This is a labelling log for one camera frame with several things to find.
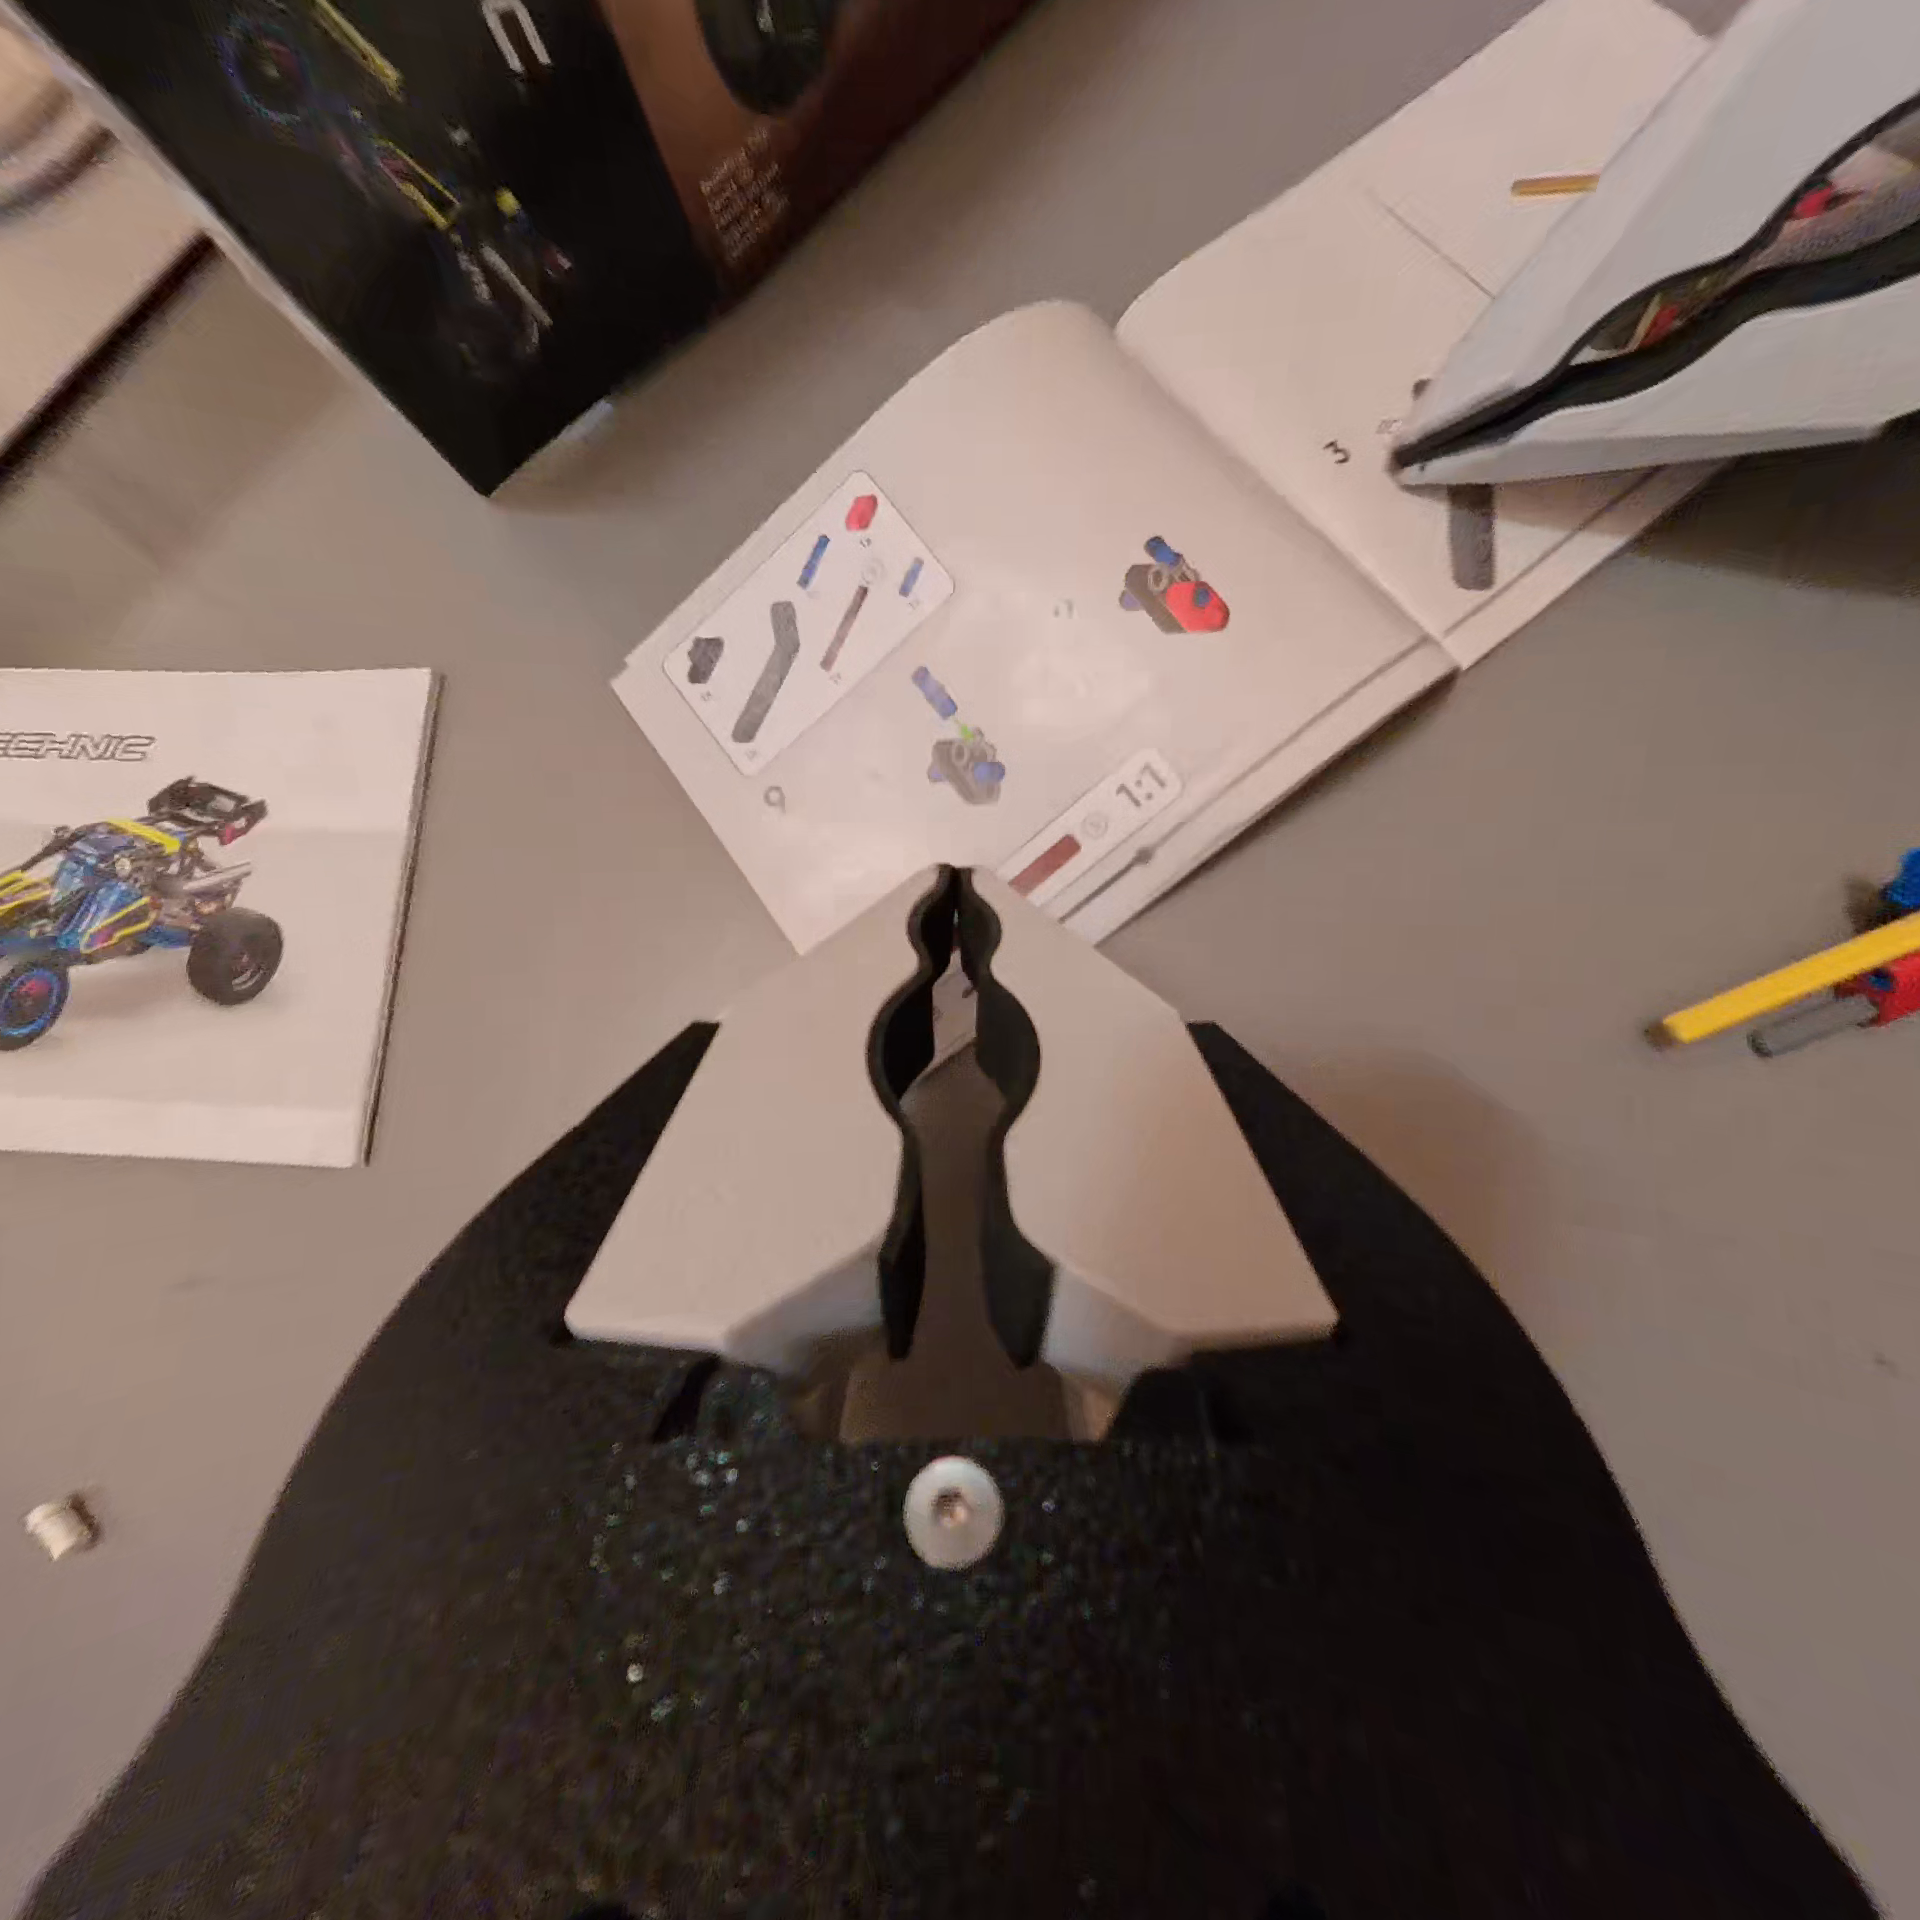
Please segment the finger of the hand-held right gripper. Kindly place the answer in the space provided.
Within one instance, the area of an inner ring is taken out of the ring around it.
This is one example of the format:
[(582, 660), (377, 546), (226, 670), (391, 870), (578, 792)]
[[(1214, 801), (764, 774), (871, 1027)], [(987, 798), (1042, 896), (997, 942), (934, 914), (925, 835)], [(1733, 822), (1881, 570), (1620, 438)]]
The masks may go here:
[[(1522, 262), (1410, 417), (1436, 393), (1525, 386), (1571, 353), (1650, 348), (1766, 270), (1916, 249), (1916, 87), (1916, 6), (1746, 6)], [(1818, 178), (1845, 204), (1791, 223)]]
[(1863, 247), (1743, 279), (1650, 348), (1436, 393), (1390, 470), (1420, 489), (1699, 465), (1869, 441), (1916, 404), (1916, 249)]

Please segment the black lego set box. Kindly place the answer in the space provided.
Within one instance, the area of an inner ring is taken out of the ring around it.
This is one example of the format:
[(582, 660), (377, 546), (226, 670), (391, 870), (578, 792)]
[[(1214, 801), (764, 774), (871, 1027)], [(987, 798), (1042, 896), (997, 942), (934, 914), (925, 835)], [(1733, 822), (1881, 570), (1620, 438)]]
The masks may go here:
[(1023, 3), (29, 3), (481, 495), (785, 256)]

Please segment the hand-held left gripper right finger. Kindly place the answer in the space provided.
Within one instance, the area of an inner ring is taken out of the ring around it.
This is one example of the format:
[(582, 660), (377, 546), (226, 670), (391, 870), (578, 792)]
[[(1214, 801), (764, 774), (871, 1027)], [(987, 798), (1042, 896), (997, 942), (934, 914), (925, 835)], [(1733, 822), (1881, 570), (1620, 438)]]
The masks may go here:
[(958, 874), (956, 936), (998, 1098), (978, 1247), (1007, 1360), (1158, 1371), (1327, 1337), (1327, 1290), (1187, 1022), (989, 874)]

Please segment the yellow beam lego assembly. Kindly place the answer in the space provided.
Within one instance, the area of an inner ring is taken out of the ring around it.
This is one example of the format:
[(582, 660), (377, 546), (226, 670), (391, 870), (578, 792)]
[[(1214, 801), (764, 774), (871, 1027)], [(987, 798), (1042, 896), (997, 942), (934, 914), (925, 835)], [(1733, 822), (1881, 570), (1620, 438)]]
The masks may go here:
[(1673, 1052), (1741, 1034), (1756, 1056), (1777, 1060), (1839, 1034), (1913, 1020), (1917, 849), (1890, 875), (1855, 881), (1846, 902), (1846, 940), (1650, 1022), (1646, 1043)]

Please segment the closed lego instruction booklet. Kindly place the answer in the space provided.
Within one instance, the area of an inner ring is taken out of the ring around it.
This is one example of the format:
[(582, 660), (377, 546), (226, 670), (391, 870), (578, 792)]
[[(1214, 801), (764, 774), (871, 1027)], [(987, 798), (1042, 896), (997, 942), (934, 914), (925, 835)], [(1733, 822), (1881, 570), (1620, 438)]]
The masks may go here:
[(4, 1153), (365, 1164), (438, 700), (4, 667)]

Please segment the open lego instruction booklet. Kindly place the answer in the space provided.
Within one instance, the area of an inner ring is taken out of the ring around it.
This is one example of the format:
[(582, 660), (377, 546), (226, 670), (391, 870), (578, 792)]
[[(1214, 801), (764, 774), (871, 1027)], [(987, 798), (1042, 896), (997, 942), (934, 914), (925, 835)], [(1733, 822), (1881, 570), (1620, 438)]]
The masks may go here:
[(1708, 44), (1541, 6), (1155, 281), (915, 375), (634, 649), (614, 696), (793, 951), (915, 874), (1099, 942), (1452, 684), (1708, 466), (1410, 491), (1387, 450)]

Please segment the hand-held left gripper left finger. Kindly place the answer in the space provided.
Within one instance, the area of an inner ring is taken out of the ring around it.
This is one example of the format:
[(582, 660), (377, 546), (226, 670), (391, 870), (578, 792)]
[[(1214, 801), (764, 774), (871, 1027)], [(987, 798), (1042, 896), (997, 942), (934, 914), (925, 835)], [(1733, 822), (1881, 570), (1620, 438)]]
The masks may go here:
[(910, 1354), (925, 1288), (902, 1095), (933, 1058), (958, 871), (929, 870), (719, 1015), (565, 1310), (574, 1339), (809, 1371)]

